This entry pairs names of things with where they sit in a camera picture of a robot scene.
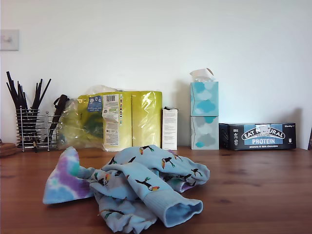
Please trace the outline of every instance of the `blue tissue box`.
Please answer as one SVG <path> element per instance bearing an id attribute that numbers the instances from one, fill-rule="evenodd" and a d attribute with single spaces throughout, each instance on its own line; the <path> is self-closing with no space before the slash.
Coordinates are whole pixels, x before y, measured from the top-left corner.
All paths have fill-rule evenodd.
<path id="1" fill-rule="evenodd" d="M 191 116 L 219 116 L 219 82 L 191 83 Z"/>
<path id="2" fill-rule="evenodd" d="M 191 149 L 219 149 L 219 117 L 191 116 Z"/>

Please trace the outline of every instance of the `wooden table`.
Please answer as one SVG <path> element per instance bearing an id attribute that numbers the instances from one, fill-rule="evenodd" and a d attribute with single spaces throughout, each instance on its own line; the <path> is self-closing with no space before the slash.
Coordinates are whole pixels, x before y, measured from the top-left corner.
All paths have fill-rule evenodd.
<path id="1" fill-rule="evenodd" d="M 114 153 L 79 150 L 80 163 L 100 168 Z M 207 165 L 211 179 L 183 193 L 204 210 L 173 228 L 157 221 L 142 233 L 312 233 L 312 154 L 305 150 L 191 151 L 178 153 Z M 94 198 L 44 205 L 45 182 L 61 151 L 27 152 L 1 159 L 2 234 L 112 233 Z"/>

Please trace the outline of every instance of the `wire utensil holder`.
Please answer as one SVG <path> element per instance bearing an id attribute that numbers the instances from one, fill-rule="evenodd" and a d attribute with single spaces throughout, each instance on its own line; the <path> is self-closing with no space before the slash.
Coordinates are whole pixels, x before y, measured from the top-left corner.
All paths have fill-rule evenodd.
<path id="1" fill-rule="evenodd" d="M 58 129 L 50 132 L 51 124 L 55 115 L 49 115 L 46 111 L 45 115 L 40 114 L 39 109 L 23 109 L 22 106 L 16 110 L 17 117 L 17 139 L 18 148 L 24 152 L 25 148 L 46 148 L 48 151 L 58 147 Z"/>

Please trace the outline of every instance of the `light switch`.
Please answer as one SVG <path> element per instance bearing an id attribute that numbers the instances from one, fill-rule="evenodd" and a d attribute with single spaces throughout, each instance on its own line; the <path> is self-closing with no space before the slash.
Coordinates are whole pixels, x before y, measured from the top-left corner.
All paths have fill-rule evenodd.
<path id="1" fill-rule="evenodd" d="M 2 29 L 1 32 L 1 51 L 19 51 L 20 39 L 19 30 Z"/>

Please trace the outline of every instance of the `black box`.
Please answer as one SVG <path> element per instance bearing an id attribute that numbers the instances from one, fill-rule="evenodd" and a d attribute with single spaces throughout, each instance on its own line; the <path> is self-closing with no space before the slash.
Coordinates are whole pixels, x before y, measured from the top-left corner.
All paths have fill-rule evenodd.
<path id="1" fill-rule="evenodd" d="M 230 150 L 295 149 L 296 124 L 220 123 L 219 145 Z"/>

